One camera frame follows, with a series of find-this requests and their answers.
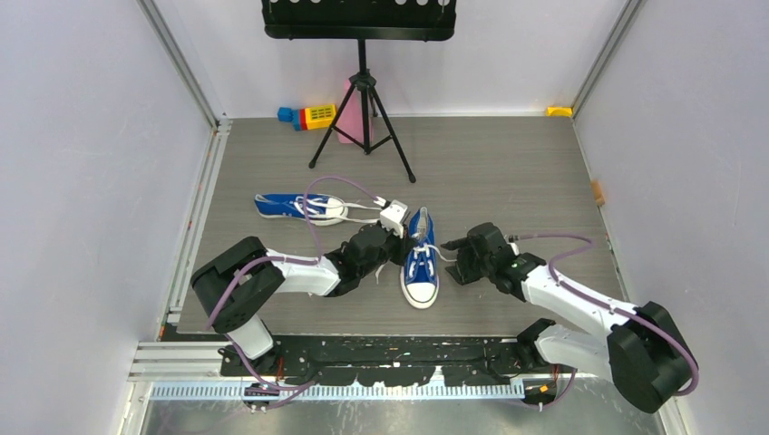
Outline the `blue sneaker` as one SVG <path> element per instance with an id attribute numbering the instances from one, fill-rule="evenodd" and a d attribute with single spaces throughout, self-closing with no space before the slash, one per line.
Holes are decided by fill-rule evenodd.
<path id="1" fill-rule="evenodd" d="M 421 207 L 415 213 L 408 230 L 416 246 L 401 266 L 400 286 L 411 307 L 427 309 L 439 294 L 438 260 L 453 261 L 445 258 L 436 245 L 434 223 L 427 207 Z"/>
<path id="2" fill-rule="evenodd" d="M 341 198 L 325 194 L 308 194 L 306 200 L 301 193 L 256 194 L 254 203 L 258 214 L 267 219 L 295 218 L 304 220 L 309 215 L 309 222 L 317 227 L 329 227 L 342 222 L 372 224 L 378 220 L 380 211 L 377 207 L 363 206 L 343 201 Z M 351 209 L 372 210 L 373 218 L 350 217 Z"/>

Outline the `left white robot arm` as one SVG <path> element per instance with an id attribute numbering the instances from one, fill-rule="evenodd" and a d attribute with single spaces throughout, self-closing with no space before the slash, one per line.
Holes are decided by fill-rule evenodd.
<path id="1" fill-rule="evenodd" d="M 209 317 L 208 328 L 227 336 L 255 374 L 277 367 L 275 340 L 258 311 L 274 294 L 339 297 L 388 262 L 401 266 L 416 241 L 379 224 L 363 226 L 321 257 L 289 256 L 245 237 L 200 267 L 190 285 Z"/>

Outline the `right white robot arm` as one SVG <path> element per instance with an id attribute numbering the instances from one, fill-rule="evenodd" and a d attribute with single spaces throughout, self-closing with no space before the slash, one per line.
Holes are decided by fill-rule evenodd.
<path id="1" fill-rule="evenodd" d="M 570 330 L 540 319 L 519 333 L 517 355 L 523 368 L 540 372 L 558 364 L 595 375 L 646 413 L 696 390 L 698 363 L 664 306 L 638 306 L 603 295 L 561 273 L 555 266 L 560 256 L 546 261 L 520 251 L 519 241 L 486 222 L 442 247 L 456 254 L 447 268 L 456 283 L 486 278 L 501 293 L 576 325 Z"/>

